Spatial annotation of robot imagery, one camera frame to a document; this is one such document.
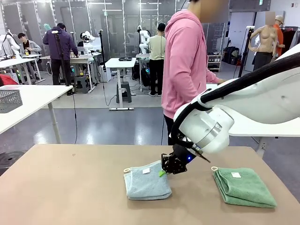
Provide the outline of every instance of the pink hoodie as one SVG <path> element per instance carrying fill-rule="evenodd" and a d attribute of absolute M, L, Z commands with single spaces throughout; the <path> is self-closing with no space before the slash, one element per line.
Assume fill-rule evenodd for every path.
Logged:
<path fill-rule="evenodd" d="M 175 13 L 165 29 L 165 65 L 162 93 L 164 115 L 176 111 L 219 79 L 207 69 L 206 41 L 199 19 L 190 11 Z"/>

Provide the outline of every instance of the purple jacket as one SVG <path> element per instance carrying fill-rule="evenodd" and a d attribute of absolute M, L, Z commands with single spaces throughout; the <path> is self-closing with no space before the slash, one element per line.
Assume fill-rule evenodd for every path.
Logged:
<path fill-rule="evenodd" d="M 65 32 L 60 27 L 53 27 L 51 30 L 48 30 L 43 38 L 43 44 L 49 45 L 50 48 L 50 58 L 60 60 L 60 48 L 57 46 L 56 39 L 53 30 L 57 30 L 60 37 L 60 46 L 64 53 L 64 60 L 70 60 L 70 49 L 73 50 L 75 55 L 78 55 L 78 50 L 74 41 L 67 32 Z"/>

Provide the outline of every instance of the towel tag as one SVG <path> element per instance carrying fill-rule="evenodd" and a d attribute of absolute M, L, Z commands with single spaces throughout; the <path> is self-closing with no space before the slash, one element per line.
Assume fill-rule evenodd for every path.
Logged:
<path fill-rule="evenodd" d="M 147 168 L 147 169 L 142 170 L 142 173 L 143 173 L 143 174 L 150 173 L 150 168 Z"/>
<path fill-rule="evenodd" d="M 231 175 L 232 175 L 234 178 L 241 178 L 239 172 L 232 172 Z"/>

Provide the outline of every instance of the person in purple jacket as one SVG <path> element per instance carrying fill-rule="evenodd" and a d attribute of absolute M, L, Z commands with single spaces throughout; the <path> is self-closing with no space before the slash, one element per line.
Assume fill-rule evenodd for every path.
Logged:
<path fill-rule="evenodd" d="M 71 67 L 70 67 L 70 50 L 74 52 L 74 55 L 78 57 L 78 50 L 73 42 L 71 35 L 67 33 L 66 26 L 63 23 L 58 23 L 56 27 L 48 30 L 43 38 L 43 44 L 49 45 L 50 58 L 51 58 L 51 69 L 52 69 L 52 80 L 53 85 L 60 85 L 59 75 L 61 67 L 60 51 L 61 49 L 57 46 L 56 39 L 52 31 L 58 31 L 60 37 L 60 46 L 63 51 L 63 57 L 65 62 L 66 79 L 69 84 L 71 84 Z M 67 92 L 67 95 L 72 95 L 73 91 Z"/>

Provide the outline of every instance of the towel loop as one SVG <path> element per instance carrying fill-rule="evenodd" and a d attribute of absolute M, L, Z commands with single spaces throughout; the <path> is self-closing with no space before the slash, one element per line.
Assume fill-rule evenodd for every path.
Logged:
<path fill-rule="evenodd" d="M 213 167 L 211 168 L 212 171 L 217 171 L 218 169 L 219 169 L 219 168 L 216 167 L 216 166 L 213 166 Z"/>
<path fill-rule="evenodd" d="M 130 172 L 130 168 L 125 169 L 123 172 L 124 172 L 124 173 Z"/>

